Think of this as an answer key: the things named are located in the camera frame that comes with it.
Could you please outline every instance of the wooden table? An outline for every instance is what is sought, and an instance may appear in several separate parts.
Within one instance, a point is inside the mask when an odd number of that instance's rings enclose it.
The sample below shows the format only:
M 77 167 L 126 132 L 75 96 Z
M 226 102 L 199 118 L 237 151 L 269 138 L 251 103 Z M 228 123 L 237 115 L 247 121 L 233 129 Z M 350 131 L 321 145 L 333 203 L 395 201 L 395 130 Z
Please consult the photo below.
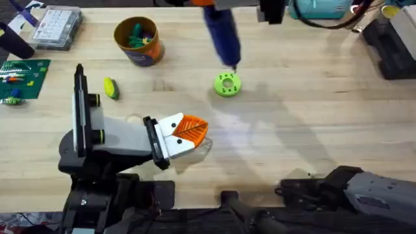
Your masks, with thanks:
M 128 170 L 174 180 L 176 207 L 215 207 L 224 189 L 253 205 L 281 205 L 273 194 L 286 177 L 324 176 L 338 165 L 416 180 L 416 81 L 385 81 L 369 50 L 347 30 L 258 23 L 254 8 L 234 10 L 242 43 L 242 92 L 223 98 L 213 79 L 226 69 L 198 8 L 85 8 L 70 52 L 51 59 L 38 99 L 0 108 L 0 212 L 59 211 L 70 177 L 58 171 L 58 145 L 71 129 L 73 73 L 82 63 L 107 115 L 141 124 L 177 112 L 209 122 L 207 141 L 160 171 L 152 162 Z M 158 26 L 164 58 L 133 65 L 112 34 L 117 23 L 146 16 Z M 121 100 L 104 95 L 116 79 Z

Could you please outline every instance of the circuit board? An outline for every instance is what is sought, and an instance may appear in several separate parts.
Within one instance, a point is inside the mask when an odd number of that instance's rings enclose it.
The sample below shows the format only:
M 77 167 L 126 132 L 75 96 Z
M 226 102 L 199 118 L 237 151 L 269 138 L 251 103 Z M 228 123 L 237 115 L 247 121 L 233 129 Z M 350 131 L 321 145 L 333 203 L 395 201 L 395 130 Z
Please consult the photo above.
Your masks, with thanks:
M 22 81 L 3 83 L 0 81 L 0 99 L 7 98 L 14 88 L 21 90 L 21 99 L 36 99 L 44 83 L 49 59 L 45 60 L 11 60 L 0 68 L 0 76 L 10 73 L 23 74 Z

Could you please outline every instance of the green 3d printed part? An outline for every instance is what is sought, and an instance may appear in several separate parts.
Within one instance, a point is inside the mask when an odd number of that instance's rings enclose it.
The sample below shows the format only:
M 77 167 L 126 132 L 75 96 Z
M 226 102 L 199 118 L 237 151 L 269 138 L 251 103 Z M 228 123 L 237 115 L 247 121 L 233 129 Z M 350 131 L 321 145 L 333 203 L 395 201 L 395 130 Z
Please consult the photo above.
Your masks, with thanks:
M 237 95 L 241 89 L 240 77 L 235 73 L 224 72 L 214 80 L 215 92 L 222 97 Z

